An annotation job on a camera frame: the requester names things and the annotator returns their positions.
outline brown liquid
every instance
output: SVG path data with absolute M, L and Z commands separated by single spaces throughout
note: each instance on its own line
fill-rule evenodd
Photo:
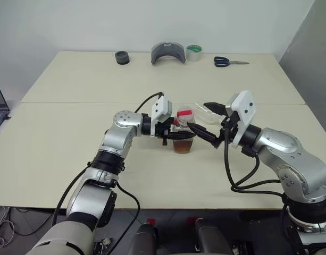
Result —
M 190 140 L 189 141 L 183 141 L 183 140 L 173 141 L 173 148 L 174 148 L 174 152 L 176 152 L 176 153 L 189 153 L 191 145 L 193 145 L 192 140 L 191 141 Z

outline blue scissor handle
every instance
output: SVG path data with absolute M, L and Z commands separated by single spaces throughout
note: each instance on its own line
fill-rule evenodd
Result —
M 215 57 L 214 64 L 217 67 L 226 67 L 230 65 L 230 60 L 226 57 Z

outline white wall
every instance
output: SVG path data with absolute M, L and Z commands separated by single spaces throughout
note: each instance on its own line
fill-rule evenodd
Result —
M 149 52 L 162 41 L 279 60 L 314 0 L 0 0 L 0 85 L 20 99 L 59 50 Z

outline scissor blade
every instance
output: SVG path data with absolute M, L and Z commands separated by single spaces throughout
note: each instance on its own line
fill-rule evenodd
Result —
M 243 61 L 230 61 L 231 65 L 246 65 L 249 64 L 248 62 L 243 62 Z

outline black cylinder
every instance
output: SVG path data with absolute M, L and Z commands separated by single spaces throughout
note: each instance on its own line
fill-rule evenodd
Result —
M 93 231 L 97 225 L 98 219 L 92 214 L 85 212 L 73 212 L 69 214 L 65 220 L 66 222 L 80 222 L 86 225 L 91 231 Z
M 93 159 L 91 167 L 118 175 L 123 167 L 124 159 L 111 152 L 100 150 Z
M 318 203 L 299 203 L 288 199 L 290 213 L 307 223 L 326 222 L 326 199 Z
M 238 144 L 240 146 L 252 147 L 260 132 L 261 129 L 258 126 L 249 125 Z
M 143 125 L 141 126 L 141 133 L 143 135 L 151 134 L 151 118 L 144 116 L 143 117 Z
M 130 62 L 130 57 L 127 52 L 124 51 L 116 52 L 114 56 L 116 62 L 120 65 L 126 65 Z

